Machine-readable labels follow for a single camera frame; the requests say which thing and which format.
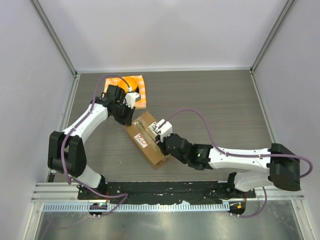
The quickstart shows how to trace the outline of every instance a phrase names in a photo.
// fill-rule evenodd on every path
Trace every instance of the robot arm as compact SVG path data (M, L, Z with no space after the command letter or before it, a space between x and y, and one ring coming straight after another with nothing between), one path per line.
M50 135L48 167L64 173L61 159L63 140L70 130L82 121L67 139L66 147L68 147L68 151L64 151L66 167L70 176L77 178L80 182L96 189L98 192L104 193L105 178L87 165L84 144L97 126L109 116L113 116L121 125L130 126L135 110L134 105L140 98L141 96L136 92L126 94L122 88L110 85L107 93L102 93L101 97L96 97L92 110L91 103L83 115L71 126L62 132L54 131ZM90 115L82 120L88 112L90 112Z
M172 155L183 164L196 170L237 168L245 172L230 173L227 181L229 192L247 192L264 186L275 186L282 190L300 190L300 161L289 157L260 157L270 154L294 155L283 145L273 143L271 148L258 150L226 149L232 155L256 155L257 157L238 157L223 154L212 145L192 144L173 133L172 125L161 120L155 127L157 145L164 155Z

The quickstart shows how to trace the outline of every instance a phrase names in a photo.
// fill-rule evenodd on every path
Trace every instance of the cardboard box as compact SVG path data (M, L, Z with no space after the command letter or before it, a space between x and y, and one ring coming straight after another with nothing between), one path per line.
M169 161L169 155L164 156L156 144L156 133L153 131L157 120L147 111L132 121L125 129L133 142L143 152L154 169L158 169Z

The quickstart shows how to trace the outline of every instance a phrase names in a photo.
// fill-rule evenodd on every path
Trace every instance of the gray wall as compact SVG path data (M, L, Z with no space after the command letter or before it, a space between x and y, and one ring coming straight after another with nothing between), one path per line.
M0 233L22 239L72 76L28 0L0 1Z
M320 1L298 0L256 71L277 140L314 164L301 180L319 227L320 184Z
M78 71L249 68L286 0L40 0Z

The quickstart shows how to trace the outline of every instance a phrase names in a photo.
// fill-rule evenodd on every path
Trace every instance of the orange checkered cloth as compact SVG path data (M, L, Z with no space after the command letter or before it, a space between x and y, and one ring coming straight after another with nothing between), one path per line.
M145 109L147 107L147 97L146 97L146 86L145 86L145 80L142 77L142 75L139 76L124 76L124 79L126 78L133 78L134 80L137 81L138 83L138 88L139 88L139 94L141 95L141 99L135 103L135 107L137 109ZM120 78L115 77L115 78L106 78L105 79L105 84L104 84L104 92L107 92L107 88L109 85L115 85L118 86L119 82L121 81Z

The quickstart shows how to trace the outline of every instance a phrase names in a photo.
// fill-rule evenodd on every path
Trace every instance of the yellow bowl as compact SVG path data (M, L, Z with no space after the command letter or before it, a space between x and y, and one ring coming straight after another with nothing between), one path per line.
M124 77L124 80L126 80L127 83L129 84L129 86L132 88L132 92L134 92L135 90L137 90L138 83L137 83L137 81L136 81L133 77L125 76L125 77ZM124 91L125 91L126 93L128 92L128 86L127 86L127 84L126 84L123 80L120 80L120 81L119 81L118 86L119 86L120 88L124 89Z

